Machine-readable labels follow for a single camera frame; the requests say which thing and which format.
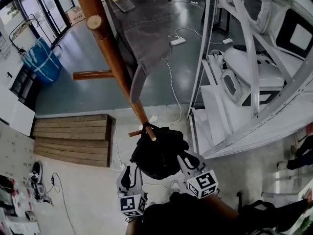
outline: blue plastic bag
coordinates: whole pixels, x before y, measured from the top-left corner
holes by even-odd
[[[42,37],[26,52],[23,56],[23,62],[29,69],[34,71],[44,84],[51,84],[57,80],[62,67],[60,61]]]

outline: black bag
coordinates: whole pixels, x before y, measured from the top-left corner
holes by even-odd
[[[146,126],[153,128],[156,141],[150,139],[145,131]],[[142,129],[141,138],[130,161],[153,179],[164,179],[179,172],[177,155],[189,148],[183,140],[182,132],[170,130],[169,127],[158,128],[149,123],[145,123]]]

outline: wooden platform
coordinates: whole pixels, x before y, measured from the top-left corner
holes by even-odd
[[[60,161],[109,167],[111,127],[107,114],[38,119],[34,152]]]

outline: wooden coat rack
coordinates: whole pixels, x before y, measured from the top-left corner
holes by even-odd
[[[117,42],[112,33],[101,0],[78,1],[86,17],[87,27],[90,31],[92,31],[102,54],[108,62],[110,70],[75,72],[73,74],[73,79],[82,80],[114,77],[141,123],[147,123],[148,119],[141,102],[138,101],[137,103],[133,104],[130,101],[132,80],[128,74],[123,57],[117,46]],[[155,141],[156,136],[154,135],[150,126],[146,127],[146,131],[149,134],[151,140]],[[141,131],[129,133],[129,136],[132,137],[139,134],[141,134]]]

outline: power strip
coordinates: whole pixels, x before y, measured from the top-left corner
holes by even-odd
[[[180,37],[180,38],[178,38],[178,39],[176,39],[176,40],[173,40],[173,41],[171,42],[171,45],[172,45],[172,46],[180,45],[180,44],[183,44],[183,43],[185,43],[185,42],[186,42],[186,40],[185,40],[184,38]]]

